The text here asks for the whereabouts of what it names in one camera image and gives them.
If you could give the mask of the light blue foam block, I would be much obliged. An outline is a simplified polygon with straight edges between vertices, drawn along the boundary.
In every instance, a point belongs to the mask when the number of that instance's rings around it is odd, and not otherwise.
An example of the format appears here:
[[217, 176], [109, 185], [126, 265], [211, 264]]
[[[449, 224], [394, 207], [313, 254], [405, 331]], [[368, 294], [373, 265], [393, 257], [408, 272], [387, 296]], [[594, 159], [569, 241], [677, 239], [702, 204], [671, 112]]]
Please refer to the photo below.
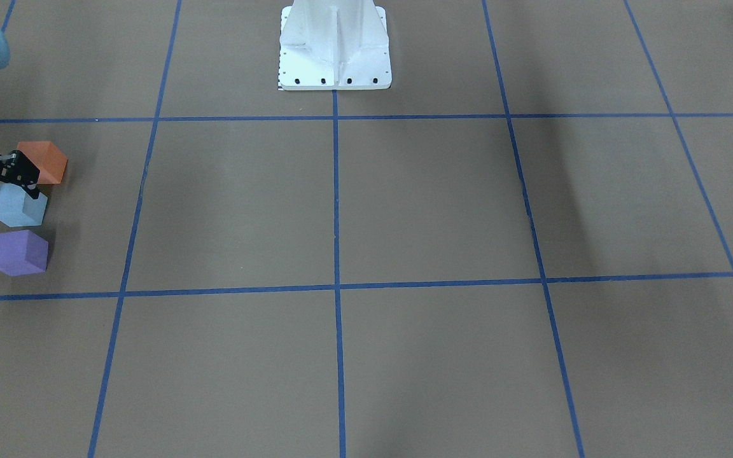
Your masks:
[[32, 199], [17, 185], [0, 184], [0, 222], [8, 227], [40, 226], [47, 203], [44, 193]]

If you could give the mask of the purple foam block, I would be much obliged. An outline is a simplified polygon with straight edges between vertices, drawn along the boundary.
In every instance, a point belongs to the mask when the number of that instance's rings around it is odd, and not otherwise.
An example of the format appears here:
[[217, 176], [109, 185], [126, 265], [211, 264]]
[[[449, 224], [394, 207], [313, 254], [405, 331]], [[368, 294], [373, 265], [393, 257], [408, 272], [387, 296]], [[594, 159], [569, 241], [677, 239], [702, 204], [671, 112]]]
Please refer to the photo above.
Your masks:
[[0, 233], [0, 272], [11, 276], [46, 272], [49, 243], [29, 230]]

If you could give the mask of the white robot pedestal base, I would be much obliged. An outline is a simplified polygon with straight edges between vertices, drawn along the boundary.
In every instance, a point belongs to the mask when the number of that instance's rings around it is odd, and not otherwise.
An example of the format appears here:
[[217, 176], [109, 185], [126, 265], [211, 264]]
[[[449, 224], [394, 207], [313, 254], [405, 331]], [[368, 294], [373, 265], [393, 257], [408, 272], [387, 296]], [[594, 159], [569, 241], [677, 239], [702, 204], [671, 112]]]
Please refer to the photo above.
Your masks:
[[372, 1], [294, 1], [280, 14], [277, 89], [386, 90], [389, 26]]

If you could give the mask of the orange foam block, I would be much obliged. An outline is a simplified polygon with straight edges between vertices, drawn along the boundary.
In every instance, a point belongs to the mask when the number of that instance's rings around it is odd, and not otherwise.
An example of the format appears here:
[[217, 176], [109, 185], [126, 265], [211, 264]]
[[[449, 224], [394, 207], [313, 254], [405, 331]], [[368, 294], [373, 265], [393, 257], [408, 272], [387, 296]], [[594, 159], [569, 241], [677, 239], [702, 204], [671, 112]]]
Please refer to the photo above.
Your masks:
[[38, 184], [61, 184], [67, 156], [50, 141], [21, 141], [17, 149], [39, 170]]

